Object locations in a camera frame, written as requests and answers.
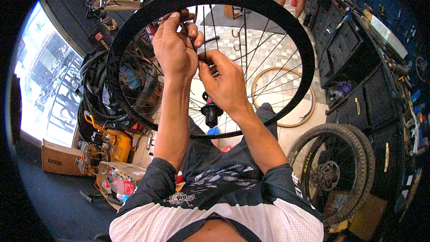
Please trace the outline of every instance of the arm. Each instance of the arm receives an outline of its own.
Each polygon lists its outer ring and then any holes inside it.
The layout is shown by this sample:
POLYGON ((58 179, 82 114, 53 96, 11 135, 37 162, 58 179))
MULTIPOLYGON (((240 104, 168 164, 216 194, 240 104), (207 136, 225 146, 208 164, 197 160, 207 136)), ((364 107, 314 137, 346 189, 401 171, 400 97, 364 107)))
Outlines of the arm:
MULTIPOLYGON (((191 19, 186 11, 186 19, 191 19)), ((188 103, 191 79, 197 71, 198 57, 191 39, 198 48, 203 34, 197 33, 195 24, 188 30, 176 30, 180 15, 174 12, 160 24, 154 36, 154 53, 164 72, 164 89, 161 101, 161 118, 155 141, 154 157, 168 161, 178 172, 190 142, 188 103)))
POLYGON ((215 64, 219 75, 213 77, 208 65, 200 64, 199 77, 215 104, 235 121, 245 136, 252 158, 264 174, 287 163, 275 137, 267 130, 252 109, 246 96, 242 68, 218 50, 208 51, 209 64, 215 64))

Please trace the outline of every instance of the disc brake rotor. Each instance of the disc brake rotor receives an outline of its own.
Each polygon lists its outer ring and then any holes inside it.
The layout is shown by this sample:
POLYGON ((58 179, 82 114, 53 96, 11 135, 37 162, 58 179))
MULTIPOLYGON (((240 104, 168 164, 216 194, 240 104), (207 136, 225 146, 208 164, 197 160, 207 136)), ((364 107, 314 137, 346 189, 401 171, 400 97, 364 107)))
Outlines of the disc brake rotor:
POLYGON ((335 161, 319 164, 310 172, 310 181, 314 187, 323 191, 331 191, 339 182, 341 172, 335 161))

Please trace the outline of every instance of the maxxis tire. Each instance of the maxxis tire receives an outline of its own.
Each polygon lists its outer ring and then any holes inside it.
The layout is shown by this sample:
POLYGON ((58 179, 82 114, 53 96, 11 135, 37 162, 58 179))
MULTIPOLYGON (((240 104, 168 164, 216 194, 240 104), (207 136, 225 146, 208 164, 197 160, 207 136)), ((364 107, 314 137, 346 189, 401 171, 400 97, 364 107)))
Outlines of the maxxis tire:
MULTIPOLYGON (((354 152, 353 157, 356 163, 356 175, 355 175, 354 187, 350 191, 352 194, 348 196, 347 202, 336 213, 326 218, 322 218, 322 223, 326 226, 340 223, 350 216, 351 211, 354 210, 360 197, 362 196, 364 186, 366 183, 366 178, 367 178, 366 155, 360 140, 348 127, 334 124, 334 123, 326 123, 323 125, 315 126, 314 128, 311 128, 306 133, 304 133, 301 137, 299 137, 296 140, 296 142, 293 144, 290 150, 290 153, 287 156, 287 160, 290 166, 294 164, 294 161, 298 155, 298 152, 300 152, 301 149, 304 147, 304 145, 306 145, 313 138, 317 137, 317 140, 315 140, 314 144, 315 146, 317 146, 317 148, 319 148, 322 145, 322 143, 325 142, 325 140, 323 140, 322 138, 318 138, 318 136, 327 132, 334 133, 342 137, 348 143, 348 145, 351 146, 351 148, 353 148, 353 152, 354 152)), ((305 159, 308 159, 310 162, 312 162, 315 157, 315 154, 312 154, 312 155, 310 155, 309 158, 308 156, 306 156, 305 159)), ((309 181, 307 181, 306 183, 304 177, 305 176, 304 176, 304 166, 303 166, 302 174, 300 176, 300 183, 304 190, 304 194, 306 195, 306 197, 309 198, 309 194, 308 194, 309 181)))
POLYGON ((351 216, 354 215, 357 210, 363 205, 363 203, 366 201, 367 197, 370 194, 370 190, 373 186, 373 179, 375 175, 375 155, 373 152, 372 144, 370 143, 369 139, 366 137, 366 135, 360 131, 357 127, 353 125, 345 125, 348 127, 360 140, 361 145, 364 148, 364 153, 366 155, 366 167, 367 167, 367 173, 366 173, 366 183, 364 185, 363 193, 361 194, 356 206, 351 211, 351 216))

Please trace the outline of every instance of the floor mat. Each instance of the floor mat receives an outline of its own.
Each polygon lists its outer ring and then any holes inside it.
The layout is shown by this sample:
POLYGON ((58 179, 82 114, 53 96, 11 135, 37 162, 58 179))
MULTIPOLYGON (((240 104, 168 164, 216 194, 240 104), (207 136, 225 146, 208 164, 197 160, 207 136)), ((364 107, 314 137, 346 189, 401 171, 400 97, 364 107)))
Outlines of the floor mat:
MULTIPOLYGON (((243 26, 243 15, 236 19, 229 19, 224 16, 222 5, 212 6, 212 13, 213 13, 213 19, 215 20, 215 26, 232 26, 232 27, 239 27, 239 28, 243 26)), ((246 14, 247 29, 263 31, 264 28, 266 27, 266 23, 267 23, 267 18, 264 17, 263 15, 255 13, 253 11, 251 13, 246 14)), ((212 21, 212 15, 210 12, 205 17, 205 25, 206 26, 214 25, 212 21)), ((275 24, 273 21, 269 21, 269 24, 267 25, 267 28, 266 28, 266 32, 285 34, 285 31, 282 28, 280 28, 277 24, 275 24)))

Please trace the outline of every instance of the air compressor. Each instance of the air compressor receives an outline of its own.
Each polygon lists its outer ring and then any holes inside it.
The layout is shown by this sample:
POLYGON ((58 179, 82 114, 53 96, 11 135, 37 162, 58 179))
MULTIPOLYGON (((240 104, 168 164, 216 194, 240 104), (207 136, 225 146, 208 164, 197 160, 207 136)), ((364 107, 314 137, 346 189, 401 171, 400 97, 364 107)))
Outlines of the air compressor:
POLYGON ((86 110, 85 120, 89 122, 99 133, 94 132, 93 138, 102 143, 99 147, 91 146, 88 142, 81 143, 81 158, 76 159, 79 170, 84 175, 97 175, 98 166, 101 161, 105 162, 127 162, 132 147, 133 139, 124 132, 115 129, 104 129, 94 122, 93 116, 86 110))

